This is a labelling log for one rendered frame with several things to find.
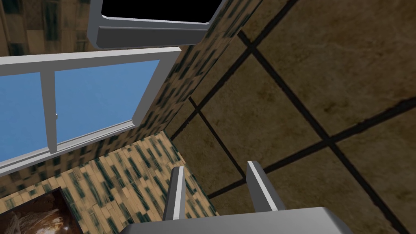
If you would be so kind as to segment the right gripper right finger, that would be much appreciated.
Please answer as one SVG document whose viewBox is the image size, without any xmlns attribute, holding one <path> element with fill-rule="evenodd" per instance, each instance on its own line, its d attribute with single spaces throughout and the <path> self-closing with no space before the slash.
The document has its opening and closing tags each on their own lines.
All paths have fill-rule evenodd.
<svg viewBox="0 0 416 234">
<path fill-rule="evenodd" d="M 256 212 L 286 210 L 259 162 L 247 162 L 246 183 Z"/>
</svg>

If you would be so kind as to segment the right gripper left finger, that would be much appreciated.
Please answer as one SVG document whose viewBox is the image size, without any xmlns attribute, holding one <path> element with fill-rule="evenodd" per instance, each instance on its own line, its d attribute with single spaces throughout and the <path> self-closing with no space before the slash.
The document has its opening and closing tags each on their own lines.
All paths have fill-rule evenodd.
<svg viewBox="0 0 416 234">
<path fill-rule="evenodd" d="M 174 167 L 169 180 L 168 194 L 163 220 L 185 219 L 185 176 L 184 167 Z"/>
</svg>

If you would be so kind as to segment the brown framed wall picture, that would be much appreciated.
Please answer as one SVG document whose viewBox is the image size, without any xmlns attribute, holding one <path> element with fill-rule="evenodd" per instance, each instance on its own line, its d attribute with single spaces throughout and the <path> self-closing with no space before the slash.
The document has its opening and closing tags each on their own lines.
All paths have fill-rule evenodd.
<svg viewBox="0 0 416 234">
<path fill-rule="evenodd" d="M 84 234 L 62 188 L 0 214 L 0 234 Z"/>
</svg>

